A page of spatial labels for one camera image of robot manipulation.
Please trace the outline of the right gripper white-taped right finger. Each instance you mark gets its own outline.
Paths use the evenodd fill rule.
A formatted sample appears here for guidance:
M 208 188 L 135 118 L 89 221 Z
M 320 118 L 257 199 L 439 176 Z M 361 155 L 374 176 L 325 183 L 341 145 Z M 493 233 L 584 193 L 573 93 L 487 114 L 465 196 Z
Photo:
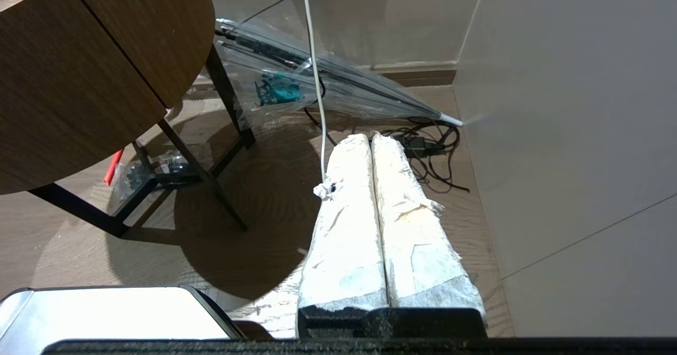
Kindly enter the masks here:
M 374 134 L 372 159 L 389 301 L 397 308 L 471 308 L 483 298 L 440 222 L 443 206 L 426 197 L 402 145 Z

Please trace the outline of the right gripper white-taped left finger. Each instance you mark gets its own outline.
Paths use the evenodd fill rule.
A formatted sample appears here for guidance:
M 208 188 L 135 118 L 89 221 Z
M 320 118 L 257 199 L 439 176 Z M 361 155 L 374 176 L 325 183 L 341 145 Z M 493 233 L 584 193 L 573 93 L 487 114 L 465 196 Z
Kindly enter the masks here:
M 388 307 L 385 266 L 366 135 L 349 135 L 332 150 L 312 242 L 301 272 L 298 307 L 330 312 Z

